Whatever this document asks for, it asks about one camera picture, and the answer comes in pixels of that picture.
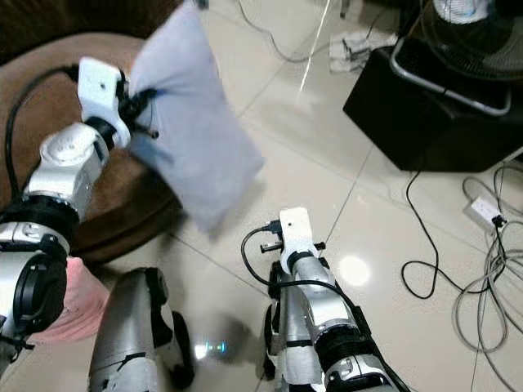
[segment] electrical cord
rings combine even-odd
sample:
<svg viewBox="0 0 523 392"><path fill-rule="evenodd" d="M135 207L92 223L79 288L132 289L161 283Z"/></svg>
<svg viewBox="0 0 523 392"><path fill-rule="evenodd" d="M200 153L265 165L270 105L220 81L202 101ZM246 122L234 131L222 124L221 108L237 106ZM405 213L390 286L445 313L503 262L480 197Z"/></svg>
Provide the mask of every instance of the electrical cord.
<svg viewBox="0 0 523 392"><path fill-rule="evenodd" d="M269 29L265 29L257 24L255 24L254 22L252 22L249 17L247 16L247 14L245 13L245 9L244 9L244 5L242 4L242 0L238 0L238 5L239 5L239 11L240 13L242 14L242 17L244 18L245 22L247 22L247 24L249 26L251 26L253 29L255 29L256 31L258 31L259 33L263 33L267 36L269 36L270 38L270 42L272 43L272 47L275 49L276 53L278 54L279 57L281 57L283 60L287 61L288 63L292 63L292 64L302 64L302 63L306 63L307 61L309 61L312 57L318 55L319 53L321 53L322 51L324 51L325 49L329 49L330 47L330 42L328 43L325 43L323 45L321 45L320 47L318 47L317 49L315 49L310 55L308 56L304 56L304 57L298 57L298 58L292 58L292 57L289 57L287 56L285 53L283 53L283 51L279 48L278 44L276 43L276 40L275 40L275 36L274 34L269 30ZM374 26L376 25L376 23L379 21L379 19L385 14L387 13L387 11L389 11L389 8L384 8L382 9L377 15L376 17L373 19L372 23L370 24L369 26L369 30L367 32L367 36L365 37L365 39L368 39L370 37L370 34L372 33L373 29L374 29Z"/></svg>
<svg viewBox="0 0 523 392"><path fill-rule="evenodd" d="M61 66L53 69L49 69L48 71L41 73L36 78L31 80L22 90L22 92L16 97L15 103L11 107L11 111L9 113L9 117L7 118L7 124L6 124L6 138L4 140L4 154L5 154L5 161L6 161L6 169L7 169L7 176L9 177L9 185L11 187L11 201L17 200L20 198L20 187L18 185L18 180L16 179L16 172L15 167L13 164L13 157L12 157L12 142L13 142L13 134L15 129L15 120L16 115L18 114L18 111L22 106L25 105L27 102L27 99L29 97L29 94L38 87L42 82L44 82L49 77L56 75L56 74L62 74L65 73L71 78L73 81L78 81L78 65L71 65L71 66Z"/></svg>
<svg viewBox="0 0 523 392"><path fill-rule="evenodd" d="M407 261L406 263L404 263L401 266L401 281L402 281L402 283L404 284L404 286L407 289L407 291L410 292L410 294L412 294L413 296L415 296L419 300L428 300L429 298L431 298L434 295L434 292L436 290L436 283L437 283L438 274L440 274L443 278L445 278L445 280L447 282L449 282L456 290L460 291L461 293L481 294L482 292L486 292L488 290L487 287L486 288L482 288L479 291L471 291L470 288L462 288L462 287L460 287L446 272L444 272L440 268L440 253L438 251L438 248L437 248L436 244L434 243L434 240L432 239L432 236L429 234L428 229L425 226L425 223L423 222L422 217L419 215L418 210L414 206L414 204L412 202L412 199L410 198L410 190L412 188L412 185L417 180L417 178L419 177L421 172L422 172L422 169L418 170L416 172L416 174L413 176L413 178L410 180L409 184L407 185L407 190L405 191L405 196L407 198L407 202L410 205L410 208L412 209L414 215L416 216L416 219L418 220L418 223L422 227L423 233L425 234L425 236L427 237L429 243L431 244L432 250L434 251L434 255L435 255L435 263L434 264L430 264L430 263L427 263L426 261L420 261L420 260ZM407 278L405 277L405 271L407 270L407 267L409 267L410 265L424 265L426 267L434 269L434 274L432 276L431 289L428 292L428 294L426 294L426 295L418 294L410 287L409 283L407 282ZM500 270L496 274L496 276L494 277L494 281L498 279L498 277L501 275L502 272L503 272L503 270Z"/></svg>
<svg viewBox="0 0 523 392"><path fill-rule="evenodd" d="M482 180L478 180L475 177L469 176L466 177L463 180L462 188L463 193L465 196L469 199L469 201L473 201L474 198L469 193L469 190L467 188L467 185L471 182L476 182L479 184L484 190L487 191L488 194L490 194L499 205L499 210L503 213L503 207L507 210L510 210L511 212L516 213L517 215L523 215L523 212L515 208L514 206L510 205L506 201L504 201L500 196L500 190L501 190L501 184L498 186L498 178L500 175L504 173L505 170L513 170L515 172L523 173L523 169L519 167L509 167L509 166L503 166L496 169L494 172L494 189L491 189L485 182ZM514 274L520 281L523 281L523 274L521 272L517 271L512 267L512 265L518 265L519 267L523 268L523 250L520 249L509 249L507 250L503 245L503 236L507 232L507 230L514 225L520 225L523 226L523 222L518 220L511 220L509 222L506 222L503 219L503 216L498 216L494 218L493 223L495 226L495 237L494 241L492 242L491 246L489 247L489 250L487 252L487 256L485 258L485 272L482 276L480 276L477 279L474 279L472 282L470 282L466 287L460 287L456 282L454 282L445 272L443 272L439 268L440 264L440 256L439 252L437 250L436 245L434 244L434 241L432 240L430 234L427 231L426 226L424 225L420 215L416 211L416 208L412 204L412 201L409 196L409 191L414 183L414 181L418 178L420 174L420 171L416 173L416 175L413 177L413 179L409 182L409 186L407 187L406 196L407 200L409 202L410 207L413 209L414 215L418 218L418 221L420 225L422 226L423 232L429 239L429 242L431 243L434 253L436 255L436 262L435 264L430 264L425 261L410 261L403 265L401 270L401 278L403 281L403 284L407 288L407 290L416 296L419 299L426 300L432 296L435 290L436 285L436 276L438 274L441 274L456 290L459 291L459 294L454 302L453 306L453 325L454 329L459 337L459 339L462 341L462 343L470 348L471 350L477 351L479 353L482 353L487 358L487 361L491 368L493 369L496 376L499 378L499 380L510 390L513 392L516 392L516 388L514 388L502 375L502 373L497 369L497 367L494 364L494 361L491 358L491 354L503 347L503 345L506 343L508 339L508 324L510 323L518 332L523 334L523 326L521 326L514 317L510 314L505 304L501 301L501 296L499 294L499 289L496 284L496 281L498 278L504 273L504 271L509 271L510 273ZM425 265L427 267L434 269L434 278L432 280L432 286L429 293L425 296L419 295L416 292L414 292L411 287L408 285L406 279L405 279L405 268L408 265L411 264L420 264ZM481 289L473 291L472 289L480 284ZM478 334L478 343L475 344L474 342L470 342L463 332L461 322L460 322L460 309L462 307L463 299L467 295L474 295L479 294L478 296L478 306L477 306L477 313L476 313L476 327L477 327L477 334ZM485 311L485 296L489 296L492 300L492 303L494 305L494 310L496 314L498 315L498 319L500 322L501 327L501 337L498 341L496 341L491 346L487 346L485 343L485 337L483 334L482 326L483 326L483 314Z"/></svg>

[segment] electric fan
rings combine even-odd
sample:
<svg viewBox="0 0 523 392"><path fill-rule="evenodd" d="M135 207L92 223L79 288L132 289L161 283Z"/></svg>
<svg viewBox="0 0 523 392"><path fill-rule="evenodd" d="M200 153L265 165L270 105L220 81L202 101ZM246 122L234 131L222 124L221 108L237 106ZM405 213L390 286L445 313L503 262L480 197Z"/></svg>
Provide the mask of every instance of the electric fan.
<svg viewBox="0 0 523 392"><path fill-rule="evenodd" d="M512 105L523 80L523 2L421 1L418 24L396 44L392 69L491 116Z"/></svg>
<svg viewBox="0 0 523 392"><path fill-rule="evenodd" d="M483 80L523 79L521 0L431 0L421 26L452 70Z"/></svg>

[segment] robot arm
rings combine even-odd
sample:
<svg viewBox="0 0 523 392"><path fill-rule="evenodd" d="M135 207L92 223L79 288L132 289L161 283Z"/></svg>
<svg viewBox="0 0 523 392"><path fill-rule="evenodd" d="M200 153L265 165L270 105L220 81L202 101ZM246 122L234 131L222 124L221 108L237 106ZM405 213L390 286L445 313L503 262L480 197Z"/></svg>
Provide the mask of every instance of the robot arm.
<svg viewBox="0 0 523 392"><path fill-rule="evenodd" d="M388 367L376 346L361 308L339 295L333 273L325 259L320 258L312 240L311 224L305 208L284 210L279 215L280 241L269 247L281 249L278 272L271 273L270 283L295 284L280 290L276 307L277 316L273 318L272 339L269 355L284 355L287 359L280 373L292 375L293 382L285 385L315 384L317 377L311 371L302 372L304 363L319 363L324 374L324 387L328 392L347 392L352 390L408 392L406 385ZM316 281L335 287L338 292L325 286L299 284L301 281ZM275 320L279 326L275 331ZM286 350L296 345L310 342L314 348L315 359L302 360L302 363L289 361Z"/></svg>
<svg viewBox="0 0 523 392"><path fill-rule="evenodd" d="M0 376L27 347L27 337L63 310L73 230L86 215L110 150L128 144L134 121L154 94L129 97L119 69L81 59L83 122L43 142L41 162L22 196L0 216Z"/></svg>

